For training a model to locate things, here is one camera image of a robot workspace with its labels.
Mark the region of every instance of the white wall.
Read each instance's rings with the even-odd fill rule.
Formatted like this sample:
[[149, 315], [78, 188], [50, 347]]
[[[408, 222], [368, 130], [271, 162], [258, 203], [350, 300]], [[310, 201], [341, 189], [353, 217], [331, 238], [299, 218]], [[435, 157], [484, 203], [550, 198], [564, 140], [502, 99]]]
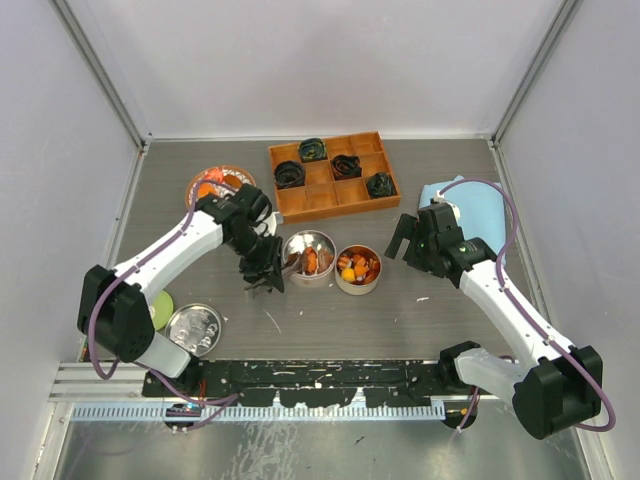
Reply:
[[619, 478], [640, 471], [640, 5], [583, 2], [504, 141], [556, 322], [604, 359]]
[[70, 4], [156, 138], [450, 136], [493, 133], [560, 0]]
[[49, 2], [0, 7], [0, 65], [0, 477], [21, 479], [136, 148]]

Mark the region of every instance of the dark tabletop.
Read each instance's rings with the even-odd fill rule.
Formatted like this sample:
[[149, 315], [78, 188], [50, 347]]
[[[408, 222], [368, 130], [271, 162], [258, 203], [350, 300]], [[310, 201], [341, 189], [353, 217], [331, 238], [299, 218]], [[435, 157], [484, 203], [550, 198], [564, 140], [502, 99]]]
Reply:
[[[155, 142], [144, 161], [118, 261], [140, 252], [185, 214], [189, 181], [205, 168], [228, 164], [247, 169], [274, 201], [267, 146], [278, 142]], [[388, 140], [399, 189], [398, 208], [282, 225], [285, 240], [300, 230], [327, 233], [338, 250], [364, 244], [384, 253], [401, 213], [415, 213], [424, 184], [456, 175], [497, 180], [493, 159], [481, 140]], [[507, 270], [521, 291], [526, 280], [515, 248]], [[441, 349], [474, 340], [494, 354], [509, 347], [489, 319], [448, 280], [409, 268], [400, 255], [383, 258], [376, 289], [361, 297], [335, 282], [321, 289], [290, 283], [284, 294], [245, 295], [238, 258], [227, 247], [203, 256], [166, 291], [176, 308], [205, 303], [225, 317], [219, 344], [208, 358], [436, 359]], [[278, 327], [265, 313], [268, 312]]]

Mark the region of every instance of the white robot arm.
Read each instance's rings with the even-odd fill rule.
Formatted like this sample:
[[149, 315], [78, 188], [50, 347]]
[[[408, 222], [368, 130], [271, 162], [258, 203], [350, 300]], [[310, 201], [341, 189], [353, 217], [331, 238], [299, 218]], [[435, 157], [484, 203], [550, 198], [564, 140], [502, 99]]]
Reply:
[[558, 349], [569, 352], [598, 385], [602, 385], [600, 356], [592, 347], [576, 348], [549, 325], [504, 270], [500, 273], [505, 283], [499, 282], [495, 253], [479, 238], [464, 238], [451, 204], [432, 203], [418, 210], [417, 218], [402, 215], [385, 255], [395, 258], [403, 239], [410, 241], [403, 260], [451, 280], [493, 322], [518, 360], [507, 362], [474, 342], [464, 342], [440, 352], [443, 382], [474, 385], [496, 395], [513, 406], [520, 423], [536, 438], [600, 413], [600, 397]]
[[189, 265], [222, 244], [240, 256], [240, 273], [246, 281], [283, 291], [282, 239], [274, 233], [271, 203], [259, 189], [244, 185], [228, 199], [208, 195], [193, 214], [145, 251], [111, 271], [100, 265], [89, 270], [78, 329], [89, 333], [98, 299], [120, 280], [99, 309], [95, 341], [121, 361], [137, 362], [177, 378], [194, 357], [155, 332], [148, 305]]

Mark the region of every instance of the silver can lid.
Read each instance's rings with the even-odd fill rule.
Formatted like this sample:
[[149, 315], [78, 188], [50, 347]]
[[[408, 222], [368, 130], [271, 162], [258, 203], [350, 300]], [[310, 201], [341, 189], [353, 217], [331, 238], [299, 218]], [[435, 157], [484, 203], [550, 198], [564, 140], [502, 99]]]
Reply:
[[222, 317], [209, 305], [193, 303], [177, 309], [169, 319], [165, 335], [187, 352], [201, 357], [220, 339]]

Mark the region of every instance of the blue towel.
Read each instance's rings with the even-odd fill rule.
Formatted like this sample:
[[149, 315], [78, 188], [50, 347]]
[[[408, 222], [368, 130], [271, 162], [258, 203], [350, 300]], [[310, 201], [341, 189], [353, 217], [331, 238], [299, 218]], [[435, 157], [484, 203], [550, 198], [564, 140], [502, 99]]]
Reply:
[[[426, 207], [431, 203], [431, 199], [436, 190], [444, 187], [456, 180], [464, 177], [457, 176], [451, 182], [434, 183], [425, 185], [420, 195], [420, 205], [418, 208]], [[469, 182], [453, 187], [444, 195], [448, 202], [458, 206], [460, 209], [460, 220], [458, 225], [462, 227], [465, 238], [479, 237], [491, 249], [498, 254], [505, 242], [505, 218], [504, 200], [497, 190], [482, 183]]]

